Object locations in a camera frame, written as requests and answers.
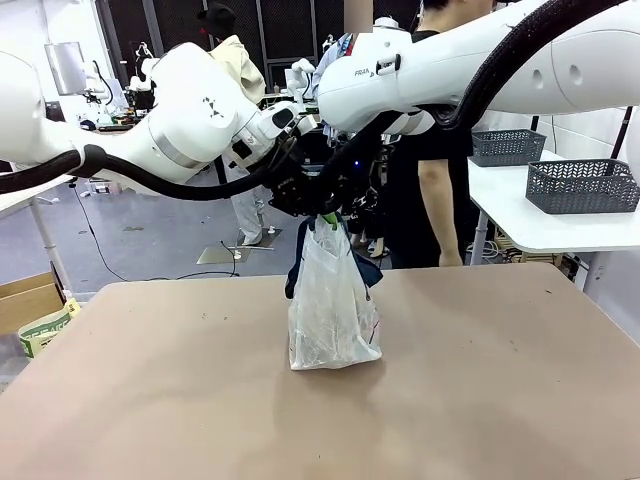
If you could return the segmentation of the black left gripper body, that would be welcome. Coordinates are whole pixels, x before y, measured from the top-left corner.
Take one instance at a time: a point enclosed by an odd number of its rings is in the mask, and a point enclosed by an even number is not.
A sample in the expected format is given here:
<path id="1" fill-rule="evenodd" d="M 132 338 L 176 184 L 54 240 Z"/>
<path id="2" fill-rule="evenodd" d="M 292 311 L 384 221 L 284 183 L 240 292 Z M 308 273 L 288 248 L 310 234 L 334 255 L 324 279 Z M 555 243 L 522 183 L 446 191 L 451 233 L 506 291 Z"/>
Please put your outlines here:
<path id="1" fill-rule="evenodd" d="M 304 167 L 304 151 L 296 144 L 281 144 L 275 148 L 262 167 L 266 171 L 262 185 L 272 197 L 300 198 L 303 189 L 319 188 L 315 177 Z"/>

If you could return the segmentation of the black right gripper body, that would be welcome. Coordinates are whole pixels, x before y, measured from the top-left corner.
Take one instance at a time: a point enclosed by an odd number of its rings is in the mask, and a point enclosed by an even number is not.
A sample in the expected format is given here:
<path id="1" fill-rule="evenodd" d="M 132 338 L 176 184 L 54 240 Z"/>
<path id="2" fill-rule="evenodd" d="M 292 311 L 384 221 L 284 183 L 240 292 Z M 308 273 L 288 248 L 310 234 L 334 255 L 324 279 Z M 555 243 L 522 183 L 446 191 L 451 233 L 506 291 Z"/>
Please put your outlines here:
<path id="1" fill-rule="evenodd" d="M 376 191 L 381 197 L 380 177 L 381 151 L 368 158 L 357 158 L 348 170 L 349 176 L 341 192 L 343 199 L 350 201 L 350 207 L 344 208 L 343 215 L 351 215 L 352 203 L 367 191 Z"/>

